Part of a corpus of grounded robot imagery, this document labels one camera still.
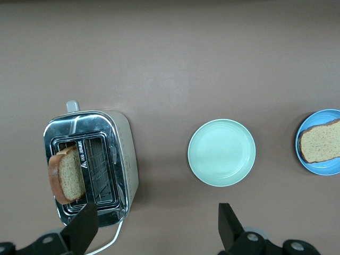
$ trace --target toaster slot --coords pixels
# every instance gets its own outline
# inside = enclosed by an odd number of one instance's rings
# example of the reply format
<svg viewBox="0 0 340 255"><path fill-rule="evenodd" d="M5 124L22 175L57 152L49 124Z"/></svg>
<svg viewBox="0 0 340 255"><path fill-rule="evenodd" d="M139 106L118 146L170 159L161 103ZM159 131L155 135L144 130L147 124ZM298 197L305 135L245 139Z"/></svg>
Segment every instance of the toaster slot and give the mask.
<svg viewBox="0 0 340 255"><path fill-rule="evenodd" d="M84 145L95 203L111 202L113 196L102 140L101 138L85 139Z"/></svg>
<svg viewBox="0 0 340 255"><path fill-rule="evenodd" d="M69 142L59 143L58 147L59 147L59 151L61 151L63 149L66 149L68 147L75 146L75 145L76 145L75 141L69 141Z"/></svg>

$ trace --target plate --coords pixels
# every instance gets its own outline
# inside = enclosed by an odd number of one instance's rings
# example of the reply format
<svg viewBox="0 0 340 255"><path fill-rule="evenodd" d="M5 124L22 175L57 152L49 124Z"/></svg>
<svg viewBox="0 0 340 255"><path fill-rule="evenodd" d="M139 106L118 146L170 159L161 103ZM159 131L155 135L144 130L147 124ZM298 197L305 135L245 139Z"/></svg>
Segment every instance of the plate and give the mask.
<svg viewBox="0 0 340 255"><path fill-rule="evenodd" d="M201 126L188 147L193 173L204 183L216 187L230 186L245 178L255 155L254 139L248 129L227 119Z"/></svg>
<svg viewBox="0 0 340 255"><path fill-rule="evenodd" d="M319 175L333 175L340 173L340 158L334 158L325 162L319 163L307 163L300 155L299 150L299 136L300 133L312 126L326 124L327 122L333 121L336 118L340 118L340 110L326 109L319 112L313 113L301 124L297 131L295 138L295 150L297 157L301 164L309 171Z"/></svg>

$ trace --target bread crust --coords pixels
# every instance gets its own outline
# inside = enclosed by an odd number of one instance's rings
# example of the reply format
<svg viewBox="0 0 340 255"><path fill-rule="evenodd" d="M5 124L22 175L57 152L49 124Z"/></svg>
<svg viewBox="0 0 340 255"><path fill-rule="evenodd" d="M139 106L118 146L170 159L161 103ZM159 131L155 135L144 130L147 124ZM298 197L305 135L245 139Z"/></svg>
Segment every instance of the bread crust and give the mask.
<svg viewBox="0 0 340 255"><path fill-rule="evenodd" d="M306 162L309 163L309 164L323 162L323 161L308 161L308 160L306 160L306 158L305 158L305 156L304 156L304 154L303 154L303 152L302 152L302 149L301 149L301 140L302 140L302 136L303 136L305 133L311 131L312 129L314 129L314 128L318 127L318 126L331 126L331 125L333 125L333 124L335 124L335 123L337 123L337 122L339 122L339 121L340 121L340 118L336 118L335 120L330 121L330 122L327 122L327 123L325 123L325 124L320 124L320 125L311 126L311 127L309 127L308 129L306 129L306 130L304 130L304 131L302 131L302 132L300 133L300 135L299 135L299 151L300 151L300 155L301 155L301 157L303 158L304 161L306 161Z"/></svg>
<svg viewBox="0 0 340 255"><path fill-rule="evenodd" d="M72 203L76 200L70 200L65 196L62 188L62 180L59 175L59 165L62 158L69 154L72 150L77 150L77 147L71 146L58 152L56 155L51 156L48 162L48 178L52 193L55 196L55 199L62 205Z"/></svg>

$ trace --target toaster label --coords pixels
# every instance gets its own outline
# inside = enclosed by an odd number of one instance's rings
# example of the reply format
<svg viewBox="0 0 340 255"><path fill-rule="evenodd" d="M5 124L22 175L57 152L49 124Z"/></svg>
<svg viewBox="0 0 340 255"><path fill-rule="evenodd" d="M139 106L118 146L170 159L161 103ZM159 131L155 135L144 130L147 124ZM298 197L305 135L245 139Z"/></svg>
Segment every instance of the toaster label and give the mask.
<svg viewBox="0 0 340 255"><path fill-rule="evenodd" d="M87 168L87 162L85 161L81 166Z"/></svg>
<svg viewBox="0 0 340 255"><path fill-rule="evenodd" d="M83 144L81 143L81 141L78 141L78 150L79 150L79 154L80 154L80 160L81 160L81 161L85 161L85 155L84 155L84 150L83 150Z"/></svg>

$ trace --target stainless steel toaster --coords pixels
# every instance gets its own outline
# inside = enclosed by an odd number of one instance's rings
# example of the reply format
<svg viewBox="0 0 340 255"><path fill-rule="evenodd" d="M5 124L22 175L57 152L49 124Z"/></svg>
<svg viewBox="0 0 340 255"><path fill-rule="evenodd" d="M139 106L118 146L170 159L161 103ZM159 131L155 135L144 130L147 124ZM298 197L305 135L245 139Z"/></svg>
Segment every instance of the stainless steel toaster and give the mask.
<svg viewBox="0 0 340 255"><path fill-rule="evenodd" d="M77 101L68 113L51 120L44 131L47 162L52 155L77 146L86 195L62 205L55 200L67 225L87 203L98 208L99 226L121 222L129 213L138 187L137 162L126 117L114 111L80 111Z"/></svg>

